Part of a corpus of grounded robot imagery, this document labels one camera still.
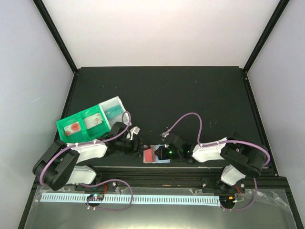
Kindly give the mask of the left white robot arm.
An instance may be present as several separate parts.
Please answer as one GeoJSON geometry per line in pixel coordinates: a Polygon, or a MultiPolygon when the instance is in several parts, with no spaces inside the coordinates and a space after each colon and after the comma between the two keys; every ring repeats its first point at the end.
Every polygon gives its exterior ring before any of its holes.
{"type": "Polygon", "coordinates": [[[84,184],[91,190],[102,186],[102,178],[93,166],[81,163],[120,152],[141,154],[150,147],[138,136],[139,128],[116,122],[109,132],[84,143],[66,144],[54,141],[34,165],[32,172],[42,185],[57,191],[67,184],[84,184]]]}

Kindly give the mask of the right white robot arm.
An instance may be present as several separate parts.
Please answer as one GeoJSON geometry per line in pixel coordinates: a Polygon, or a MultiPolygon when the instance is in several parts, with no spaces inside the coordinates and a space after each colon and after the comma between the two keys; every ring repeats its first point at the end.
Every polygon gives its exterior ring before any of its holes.
{"type": "Polygon", "coordinates": [[[188,163],[205,163],[208,161],[225,161],[220,176],[215,181],[204,181],[209,189],[228,193],[242,179],[258,178],[262,169],[270,160],[270,154],[262,145],[249,142],[241,134],[234,132],[209,143],[189,144],[179,136],[169,133],[163,139],[164,145],[154,150],[160,160],[179,160],[188,163]]]}

